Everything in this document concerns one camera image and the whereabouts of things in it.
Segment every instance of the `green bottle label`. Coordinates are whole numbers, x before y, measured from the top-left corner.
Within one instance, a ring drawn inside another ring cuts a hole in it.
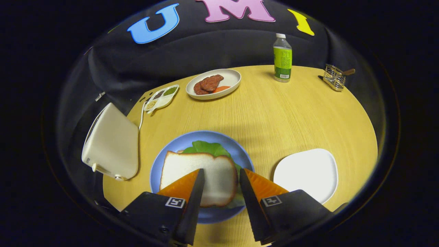
[[[280,79],[289,79],[292,61],[292,50],[274,47],[274,76]]]

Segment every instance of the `bread slice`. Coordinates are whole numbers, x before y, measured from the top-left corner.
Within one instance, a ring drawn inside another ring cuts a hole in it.
[[[235,165],[227,156],[168,151],[163,164],[160,190],[199,168],[204,169],[205,176],[200,206],[226,206],[234,198],[238,183]]]

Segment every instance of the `pink letter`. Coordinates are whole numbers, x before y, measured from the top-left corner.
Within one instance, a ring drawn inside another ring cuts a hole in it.
[[[247,8],[250,10],[248,17],[252,20],[262,22],[275,22],[276,20],[268,13],[263,0],[196,0],[203,1],[206,5],[209,16],[206,18],[207,22],[222,22],[230,19],[230,16],[225,15],[222,11],[227,10],[234,17],[242,19]]]

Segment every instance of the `wooden table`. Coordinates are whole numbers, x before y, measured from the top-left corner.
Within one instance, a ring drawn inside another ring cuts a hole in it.
[[[278,162],[310,149],[330,151],[337,162],[338,187],[324,206],[334,211],[349,202],[363,187],[377,160],[377,140],[371,121],[348,89],[333,91],[319,79],[322,69],[293,66],[289,83],[273,79],[273,65],[233,68],[242,75],[233,93],[210,101],[190,98],[190,76],[145,92],[179,84],[171,104],[144,115],[139,134],[139,171],[125,182],[104,176],[105,198],[119,211],[140,193],[151,191],[152,163],[161,149],[191,131],[226,134],[241,144],[255,172],[273,180]],[[128,118],[137,126],[144,100],[137,102]],[[211,225],[197,225],[195,246],[260,246],[253,238],[248,213]]]

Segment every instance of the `plastic bottle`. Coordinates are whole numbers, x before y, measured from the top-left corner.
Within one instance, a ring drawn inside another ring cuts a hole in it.
[[[277,40],[273,44],[274,50],[274,78],[280,82],[289,82],[293,51],[288,44],[285,34],[276,33]]]

